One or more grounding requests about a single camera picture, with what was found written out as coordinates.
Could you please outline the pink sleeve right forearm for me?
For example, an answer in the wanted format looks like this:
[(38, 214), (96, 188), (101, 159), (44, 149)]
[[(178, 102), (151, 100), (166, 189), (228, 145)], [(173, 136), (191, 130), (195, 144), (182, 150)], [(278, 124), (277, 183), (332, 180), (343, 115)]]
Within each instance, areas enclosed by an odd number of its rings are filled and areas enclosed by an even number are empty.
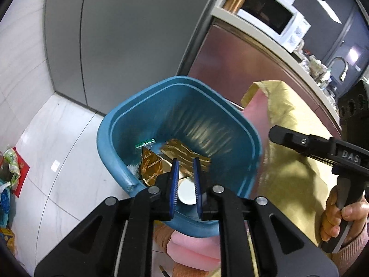
[(365, 225), (363, 231), (350, 244), (331, 255), (331, 260), (336, 264), (340, 276), (343, 276), (353, 266), (367, 244), (368, 230), (367, 225)]

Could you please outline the person right hand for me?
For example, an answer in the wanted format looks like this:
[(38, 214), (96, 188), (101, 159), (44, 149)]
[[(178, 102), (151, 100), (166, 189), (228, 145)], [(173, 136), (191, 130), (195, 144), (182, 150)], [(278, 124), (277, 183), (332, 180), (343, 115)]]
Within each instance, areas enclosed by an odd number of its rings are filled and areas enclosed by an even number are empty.
[(339, 210), (336, 206), (337, 197), (337, 188), (334, 186), (321, 216), (320, 236), (324, 242), (328, 242), (339, 235), (342, 221), (352, 222), (350, 231), (343, 242), (343, 245), (347, 245), (360, 235), (366, 225), (368, 202), (363, 194), (359, 201)]

